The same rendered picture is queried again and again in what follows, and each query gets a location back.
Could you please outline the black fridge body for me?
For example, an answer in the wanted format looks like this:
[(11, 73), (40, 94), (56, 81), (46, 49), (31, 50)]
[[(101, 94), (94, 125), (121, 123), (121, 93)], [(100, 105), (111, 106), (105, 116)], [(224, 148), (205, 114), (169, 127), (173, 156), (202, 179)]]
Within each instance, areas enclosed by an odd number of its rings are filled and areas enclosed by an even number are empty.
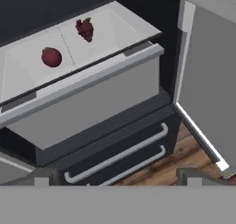
[[(156, 43), (164, 49), (164, 53), (159, 57), (159, 94), (135, 106), (141, 105), (156, 110), (166, 105), (171, 106), (174, 58), (179, 34), (177, 26), (179, 0), (0, 0), (0, 47), (113, 1), (134, 12), (160, 31), (160, 34), (121, 51), (118, 57), (131, 55)], [(113, 58), (115, 57), (107, 56), (102, 60), (83, 66), (78, 72), (80, 73)], [(32, 101), (37, 97), (38, 94), (33, 92), (15, 102), (10, 102), (0, 107), (0, 114)], [(27, 139), (6, 127), (0, 128), (0, 152), (34, 166), (35, 170), (46, 168), (38, 165), (36, 161), (36, 157), (42, 155), (45, 150), (39, 149)]]

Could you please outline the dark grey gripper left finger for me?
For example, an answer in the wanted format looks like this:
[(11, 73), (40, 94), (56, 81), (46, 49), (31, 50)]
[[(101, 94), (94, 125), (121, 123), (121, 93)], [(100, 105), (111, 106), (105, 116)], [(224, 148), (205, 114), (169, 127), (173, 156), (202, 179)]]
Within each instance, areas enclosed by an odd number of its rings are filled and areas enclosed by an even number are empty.
[(58, 171), (52, 168), (40, 168), (25, 177), (6, 182), (4, 185), (15, 186), (50, 186), (58, 184)]

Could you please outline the white fridge shelf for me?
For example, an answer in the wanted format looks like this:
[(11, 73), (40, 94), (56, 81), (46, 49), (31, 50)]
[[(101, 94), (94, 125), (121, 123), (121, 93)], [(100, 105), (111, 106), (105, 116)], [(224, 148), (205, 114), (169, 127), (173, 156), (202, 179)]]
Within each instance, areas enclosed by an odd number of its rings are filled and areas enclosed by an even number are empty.
[[(77, 32), (76, 22), (91, 18), (92, 42)], [(107, 56), (118, 57), (128, 47), (148, 40), (160, 31), (116, 1), (0, 47), (0, 107), (78, 74), (85, 65)], [(62, 63), (47, 66), (44, 48), (57, 49)]]

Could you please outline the white fridge crisper drawer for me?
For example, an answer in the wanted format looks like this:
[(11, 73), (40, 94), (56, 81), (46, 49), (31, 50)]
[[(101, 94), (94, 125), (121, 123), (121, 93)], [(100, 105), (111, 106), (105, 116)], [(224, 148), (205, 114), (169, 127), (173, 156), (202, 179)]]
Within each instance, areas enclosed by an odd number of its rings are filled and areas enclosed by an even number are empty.
[(8, 128), (45, 150), (159, 94), (159, 57), (152, 44), (131, 55), (92, 66), (0, 114)]

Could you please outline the dark red grapes bunch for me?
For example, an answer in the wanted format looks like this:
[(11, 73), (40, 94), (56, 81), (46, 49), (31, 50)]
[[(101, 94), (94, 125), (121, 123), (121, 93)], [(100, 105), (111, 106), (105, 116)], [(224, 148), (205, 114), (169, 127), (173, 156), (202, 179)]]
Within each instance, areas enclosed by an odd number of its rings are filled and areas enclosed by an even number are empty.
[(79, 19), (76, 22), (76, 29), (78, 34), (87, 42), (92, 42), (94, 28), (90, 22), (91, 18)]

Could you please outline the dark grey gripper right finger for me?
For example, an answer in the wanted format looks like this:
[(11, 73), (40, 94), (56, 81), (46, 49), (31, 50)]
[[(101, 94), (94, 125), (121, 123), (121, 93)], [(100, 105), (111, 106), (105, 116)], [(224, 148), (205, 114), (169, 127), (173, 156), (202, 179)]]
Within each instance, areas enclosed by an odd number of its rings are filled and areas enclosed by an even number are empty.
[(195, 168), (178, 168), (176, 170), (177, 185), (181, 186), (214, 186), (231, 185), (228, 180), (213, 178), (204, 171)]

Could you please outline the dark red beet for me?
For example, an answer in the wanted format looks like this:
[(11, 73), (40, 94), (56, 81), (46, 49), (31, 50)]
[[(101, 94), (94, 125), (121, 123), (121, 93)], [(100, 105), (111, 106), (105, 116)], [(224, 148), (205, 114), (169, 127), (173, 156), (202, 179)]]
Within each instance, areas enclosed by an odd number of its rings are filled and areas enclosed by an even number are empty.
[(57, 67), (62, 63), (61, 53), (51, 47), (46, 47), (42, 50), (41, 59), (49, 67)]

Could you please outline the grey fridge door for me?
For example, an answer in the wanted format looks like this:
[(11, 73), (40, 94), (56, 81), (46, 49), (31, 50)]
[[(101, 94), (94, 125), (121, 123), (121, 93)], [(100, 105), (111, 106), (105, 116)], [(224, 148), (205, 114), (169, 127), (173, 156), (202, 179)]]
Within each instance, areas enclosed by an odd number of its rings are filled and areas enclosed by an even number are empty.
[(34, 166), (0, 152), (0, 184), (25, 177), (34, 170)]
[(236, 174), (236, 0), (181, 0), (173, 104), (218, 166)]

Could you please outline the black freezer drawer front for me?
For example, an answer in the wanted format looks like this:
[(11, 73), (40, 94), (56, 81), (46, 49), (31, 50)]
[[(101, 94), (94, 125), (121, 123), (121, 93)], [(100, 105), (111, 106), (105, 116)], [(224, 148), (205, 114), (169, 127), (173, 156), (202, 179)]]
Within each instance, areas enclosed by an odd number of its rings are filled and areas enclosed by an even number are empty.
[(170, 105), (157, 110), (138, 105), (45, 150), (36, 161), (41, 167), (57, 169), (62, 185), (88, 185), (98, 172), (77, 183), (68, 183), (65, 173), (76, 176), (150, 138), (162, 130), (161, 123), (168, 126), (168, 133), (180, 126), (180, 118)]
[(173, 152), (174, 147), (175, 147), (175, 142), (177, 139), (178, 129), (179, 129), (179, 125), (177, 124), (176, 126), (172, 127), (170, 132), (166, 136), (164, 136), (161, 140), (158, 140), (150, 144), (150, 146), (154, 144), (165, 146), (167, 151), (166, 151), (166, 154), (162, 158), (168, 157)]

